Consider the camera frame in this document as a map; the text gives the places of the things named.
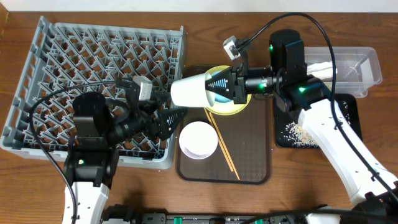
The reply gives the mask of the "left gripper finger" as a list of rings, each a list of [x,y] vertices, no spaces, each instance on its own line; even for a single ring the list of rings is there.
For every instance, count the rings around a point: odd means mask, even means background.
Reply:
[[[169,92],[153,91],[150,95],[149,101],[147,101],[147,104],[155,108],[160,108],[162,105],[166,104],[170,100],[171,96]]]
[[[188,114],[188,108],[171,108],[158,112],[159,134],[161,140],[166,140],[174,133],[180,122]]]

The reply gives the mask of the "light blue bowl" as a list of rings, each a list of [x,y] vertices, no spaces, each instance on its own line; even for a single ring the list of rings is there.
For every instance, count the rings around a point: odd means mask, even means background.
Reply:
[[[190,108],[212,107],[215,103],[229,103],[230,99],[205,89],[205,81],[215,73],[202,73],[174,81],[170,94],[175,106]]]

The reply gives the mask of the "white napkin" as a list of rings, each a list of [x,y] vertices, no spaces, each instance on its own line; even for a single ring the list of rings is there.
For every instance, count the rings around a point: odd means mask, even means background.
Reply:
[[[313,75],[321,80],[332,78],[333,64],[330,62],[314,63],[307,67],[307,74]]]

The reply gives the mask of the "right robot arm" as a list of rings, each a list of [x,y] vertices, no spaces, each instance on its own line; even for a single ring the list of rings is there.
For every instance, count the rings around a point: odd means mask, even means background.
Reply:
[[[352,209],[323,207],[290,210],[285,216],[307,223],[396,223],[397,177],[369,151],[340,111],[332,88],[308,74],[303,40],[296,30],[274,32],[271,64],[226,68],[205,82],[206,90],[246,102],[248,94],[272,93],[277,106],[318,144],[336,170]]]

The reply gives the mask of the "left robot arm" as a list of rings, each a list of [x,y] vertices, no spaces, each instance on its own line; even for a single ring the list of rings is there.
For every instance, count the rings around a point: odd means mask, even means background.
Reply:
[[[116,121],[108,105],[98,92],[84,93],[73,102],[77,137],[70,140],[64,164],[72,194],[65,197],[63,223],[99,223],[118,166],[116,145],[139,133],[165,141],[188,113],[184,107],[166,109],[153,119],[152,105],[135,104],[122,121]]]

